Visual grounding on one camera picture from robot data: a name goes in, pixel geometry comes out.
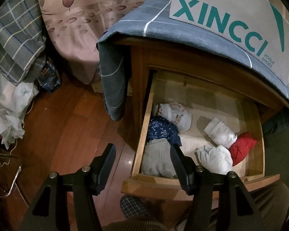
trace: checkered slipper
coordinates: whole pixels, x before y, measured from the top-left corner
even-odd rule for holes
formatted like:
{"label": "checkered slipper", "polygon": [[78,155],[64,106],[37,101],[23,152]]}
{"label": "checkered slipper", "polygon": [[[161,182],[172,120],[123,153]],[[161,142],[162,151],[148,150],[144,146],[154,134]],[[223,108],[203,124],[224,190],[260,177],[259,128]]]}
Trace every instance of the checkered slipper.
{"label": "checkered slipper", "polygon": [[136,196],[124,195],[120,200],[120,207],[126,219],[134,216],[148,216],[155,219],[149,208]]}

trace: white folded cloth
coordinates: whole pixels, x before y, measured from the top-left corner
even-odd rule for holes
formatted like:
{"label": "white folded cloth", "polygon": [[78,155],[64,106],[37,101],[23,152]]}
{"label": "white folded cloth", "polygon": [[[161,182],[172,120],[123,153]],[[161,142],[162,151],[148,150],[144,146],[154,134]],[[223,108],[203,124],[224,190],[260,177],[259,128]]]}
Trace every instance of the white folded cloth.
{"label": "white folded cloth", "polygon": [[150,176],[173,178],[176,171],[170,158],[170,144],[167,139],[155,139],[144,148],[141,172]]}
{"label": "white folded cloth", "polygon": [[220,119],[214,117],[204,129],[204,132],[217,144],[229,149],[237,140],[237,135]]}
{"label": "white folded cloth", "polygon": [[231,154],[222,145],[217,147],[204,145],[196,150],[199,161],[211,173],[225,175],[232,168]]}
{"label": "white folded cloth", "polygon": [[176,101],[160,104],[157,114],[172,122],[181,132],[186,132],[192,125],[192,115]]}

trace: red folded cloth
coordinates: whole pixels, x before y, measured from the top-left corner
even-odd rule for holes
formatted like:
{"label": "red folded cloth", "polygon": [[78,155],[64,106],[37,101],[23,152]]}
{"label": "red folded cloth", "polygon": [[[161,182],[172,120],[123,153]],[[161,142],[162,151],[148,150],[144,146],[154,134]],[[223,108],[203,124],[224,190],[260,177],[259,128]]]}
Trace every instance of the red folded cloth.
{"label": "red folded cloth", "polygon": [[235,143],[233,143],[229,148],[233,161],[232,166],[235,166],[243,161],[248,152],[256,145],[256,143],[257,140],[252,138],[251,132],[247,131],[240,134]]}

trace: gray plaid blanket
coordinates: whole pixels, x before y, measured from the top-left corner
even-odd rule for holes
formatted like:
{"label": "gray plaid blanket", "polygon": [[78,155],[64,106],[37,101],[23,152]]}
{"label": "gray plaid blanket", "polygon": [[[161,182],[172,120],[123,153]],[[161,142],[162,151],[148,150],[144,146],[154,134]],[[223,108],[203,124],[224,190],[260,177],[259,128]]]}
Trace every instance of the gray plaid blanket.
{"label": "gray plaid blanket", "polygon": [[0,71],[14,85],[39,77],[45,64],[43,27],[38,0],[5,0],[0,7]]}

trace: black clamp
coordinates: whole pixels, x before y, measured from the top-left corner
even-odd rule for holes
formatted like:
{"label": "black clamp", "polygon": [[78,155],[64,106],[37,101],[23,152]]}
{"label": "black clamp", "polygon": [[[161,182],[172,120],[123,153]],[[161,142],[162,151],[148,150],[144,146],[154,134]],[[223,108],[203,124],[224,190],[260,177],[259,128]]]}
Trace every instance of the black clamp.
{"label": "black clamp", "polygon": [[62,176],[51,172],[31,202],[19,231],[70,230],[67,192],[74,195],[78,231],[102,231],[92,195],[105,189],[115,158],[116,147],[110,143],[90,166]]}
{"label": "black clamp", "polygon": [[182,189],[194,195],[184,231],[208,230],[213,191],[219,191],[217,231],[265,230],[254,200],[235,172],[219,175],[196,166],[177,144],[171,145],[170,157]]}

